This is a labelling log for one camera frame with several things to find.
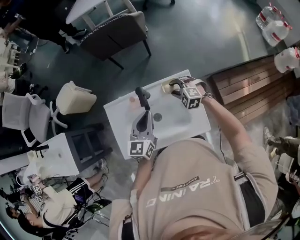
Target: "wooden slat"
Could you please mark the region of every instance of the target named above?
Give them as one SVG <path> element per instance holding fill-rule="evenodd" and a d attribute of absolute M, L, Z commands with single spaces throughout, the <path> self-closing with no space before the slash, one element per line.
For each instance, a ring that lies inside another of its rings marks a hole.
<path fill-rule="evenodd" d="M 243 73 L 245 71 L 248 71 L 250 69 L 256 68 L 258 66 L 270 63 L 274 60 L 273 56 L 267 57 L 267 58 L 262 58 L 256 61 L 252 61 L 249 63 L 246 63 L 244 65 L 238 66 L 238 67 L 234 67 L 228 70 L 225 70 L 223 72 L 220 73 L 216 73 L 214 75 L 212 75 L 212 78 L 214 81 L 219 82 L 221 80 L 224 80 L 226 78 L 235 76 L 237 74 Z"/>
<path fill-rule="evenodd" d="M 272 88 L 272 87 L 280 84 L 281 82 L 289 80 L 289 79 L 294 79 L 294 77 L 293 77 L 293 75 L 292 75 L 291 72 L 288 73 L 288 74 L 286 74 L 286 75 L 284 75 L 284 76 L 282 76 L 278 80 L 276 80 L 274 82 L 271 82 L 270 84 L 268 84 L 268 85 L 266 85 L 266 86 L 264 86 L 264 87 L 262 87 L 262 88 L 260 88 L 260 89 L 258 89 L 256 91 L 254 91 L 254 92 L 251 92 L 250 94 L 247 94 L 246 96 L 243 96 L 243 97 L 241 97 L 241 98 L 239 98 L 239 99 L 237 99 L 237 100 L 235 100 L 235 101 L 233 101 L 231 103 L 228 103 L 227 105 L 225 105 L 225 108 L 231 109 L 231 108 L 233 108 L 233 107 L 235 107 L 235 106 L 237 106 L 237 105 L 239 105 L 239 104 L 241 104 L 243 102 L 246 102 L 247 100 L 249 100 L 251 98 L 254 98 L 258 94 L 261 94 L 262 92 L 268 90 L 269 88 Z"/>
<path fill-rule="evenodd" d="M 273 67 L 272 69 L 269 69 L 262 73 L 256 74 L 250 78 L 246 78 L 242 81 L 239 81 L 235 84 L 232 84 L 226 88 L 221 89 L 220 94 L 221 94 L 221 96 L 225 97 L 231 93 L 241 90 L 247 86 L 250 86 L 251 84 L 256 83 L 264 78 L 271 77 L 272 75 L 274 75 L 276 73 L 278 73 L 278 70 L 275 67 Z"/>
<path fill-rule="evenodd" d="M 257 109 L 256 111 L 248 114 L 247 116 L 243 117 L 240 119 L 240 122 L 242 124 L 245 124 L 249 122 L 250 120 L 258 117 L 259 115 L 263 114 L 264 112 L 270 110 L 272 107 L 274 107 L 276 104 L 280 103 L 283 101 L 290 93 L 292 92 L 292 89 L 290 89 L 290 92 L 287 92 L 286 94 L 282 94 L 273 101 L 267 103 L 266 105 L 262 106 L 261 108 Z"/>
<path fill-rule="evenodd" d="M 223 102 L 224 102 L 225 105 L 230 103 L 230 102 L 233 102 L 236 99 L 239 99 L 239 98 L 241 98 L 241 97 L 243 97 L 243 96 L 245 96 L 245 95 L 247 95 L 251 92 L 254 92 L 254 91 L 256 91 L 256 90 L 258 90 L 258 89 L 260 89 L 260 88 L 262 88 L 262 87 L 264 87 L 264 86 L 266 86 L 266 85 L 268 85 L 268 84 L 270 84 L 274 81 L 276 81 L 277 79 L 279 79 L 282 76 L 283 76 L 282 73 L 276 73 L 276 74 L 274 74 L 270 77 L 266 77 L 266 78 L 260 80 L 259 82 L 253 83 L 250 86 L 247 86 L 243 89 L 240 89 L 239 91 L 236 91 L 232 94 L 229 94 L 229 95 L 223 97 Z"/>
<path fill-rule="evenodd" d="M 253 113 L 254 111 L 256 111 L 257 109 L 265 106 L 266 104 L 268 104 L 269 102 L 272 102 L 273 100 L 275 100 L 276 98 L 280 97 L 281 95 L 288 95 L 288 92 L 290 93 L 292 91 L 292 86 L 285 86 L 284 88 L 282 88 L 281 90 L 275 92 L 274 94 L 264 98 L 263 100 L 250 105 L 248 108 L 238 112 L 235 114 L 235 117 L 237 119 L 241 119 L 247 115 L 249 115 L 250 113 Z"/>
<path fill-rule="evenodd" d="M 271 68 L 274 68 L 274 62 L 268 63 L 266 65 L 263 66 L 259 66 L 257 68 L 251 69 L 250 71 L 245 71 L 239 75 L 230 77 L 230 78 L 226 78 L 225 80 L 222 80 L 220 82 L 217 82 L 217 87 L 218 89 L 223 89 L 225 87 L 228 87 L 232 84 L 238 83 L 246 78 L 252 77 L 254 75 L 257 75 L 259 73 L 262 73 L 264 71 L 267 71 Z"/>
<path fill-rule="evenodd" d="M 270 87 L 270 85 L 267 85 L 268 88 L 266 91 L 254 96 L 253 98 L 249 99 L 248 101 L 245 101 L 245 102 L 231 108 L 229 111 L 232 114 L 241 112 L 244 109 L 247 109 L 248 107 L 264 100 L 265 98 L 271 98 L 272 96 L 275 96 L 278 93 L 282 94 L 281 93 L 282 90 L 286 90 L 287 88 L 292 87 L 292 84 L 293 84 L 292 79 L 289 79 L 289 80 L 285 80 L 285 81 L 281 82 L 280 84 L 275 85 L 274 87 Z"/>

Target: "black pants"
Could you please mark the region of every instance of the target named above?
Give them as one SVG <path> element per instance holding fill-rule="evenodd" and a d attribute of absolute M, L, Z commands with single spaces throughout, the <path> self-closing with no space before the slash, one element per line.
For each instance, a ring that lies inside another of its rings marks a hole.
<path fill-rule="evenodd" d="M 75 27 L 71 24 L 61 22 L 55 16 L 43 19 L 23 20 L 20 23 L 20 27 L 26 29 L 40 39 L 49 40 L 61 46 L 64 46 L 66 39 L 59 34 L 60 30 L 65 32 L 68 36 L 73 36 L 77 33 Z"/>

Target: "gray floor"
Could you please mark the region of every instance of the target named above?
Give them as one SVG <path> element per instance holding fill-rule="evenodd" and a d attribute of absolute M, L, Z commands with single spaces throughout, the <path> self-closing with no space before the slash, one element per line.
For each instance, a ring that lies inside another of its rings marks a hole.
<path fill-rule="evenodd" d="M 125 7 L 120 0 L 109 2 L 113 12 Z M 47 85 L 49 91 L 44 98 L 55 99 L 62 85 L 74 81 L 76 85 L 93 90 L 97 101 L 87 114 L 64 117 L 71 129 L 90 123 L 104 122 L 105 141 L 114 152 L 107 158 L 109 179 L 102 195 L 109 199 L 128 198 L 132 184 L 132 173 L 136 172 L 135 161 L 124 161 L 113 133 L 107 123 L 103 105 L 133 91 L 185 69 L 200 78 L 248 60 L 276 53 L 266 45 L 255 23 L 260 8 L 247 0 L 177 0 L 174 6 L 169 0 L 150 0 L 145 12 L 149 28 L 148 43 L 152 57 L 148 57 L 142 43 L 116 54 L 114 58 L 125 70 L 121 71 L 109 61 L 100 61 L 77 46 L 66 55 L 53 43 L 38 47 L 29 62 L 33 81 Z M 143 1 L 133 1 L 139 10 Z M 106 19 L 104 6 L 90 16 L 99 23 Z M 74 23 L 78 28 L 86 27 L 82 20 Z M 246 128 L 254 142 L 263 145 L 263 127 L 269 126 L 275 135 L 292 135 L 286 104 L 280 104 L 271 112 L 247 124 Z M 208 113 L 212 126 L 213 145 L 220 154 L 218 127 Z M 231 150 L 223 138 L 223 151 L 230 157 Z M 88 176 L 92 168 L 82 173 Z M 110 208 L 104 210 L 109 216 Z M 90 221 L 75 238 L 77 240 L 107 239 L 108 228 Z"/>

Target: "white chair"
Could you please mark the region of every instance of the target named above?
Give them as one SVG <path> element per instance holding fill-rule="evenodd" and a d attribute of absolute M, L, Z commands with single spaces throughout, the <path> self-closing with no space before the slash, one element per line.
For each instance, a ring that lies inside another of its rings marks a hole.
<path fill-rule="evenodd" d="M 29 93 L 26 96 L 17 96 L 5 93 L 2 107 L 2 125 L 5 128 L 20 130 L 28 147 L 32 147 L 37 141 L 43 143 L 46 141 L 49 121 L 52 123 L 53 134 L 55 132 L 55 124 L 67 128 L 67 126 L 57 120 L 53 111 L 45 105 L 38 95 Z M 25 134 L 30 129 L 34 139 L 28 139 Z"/>

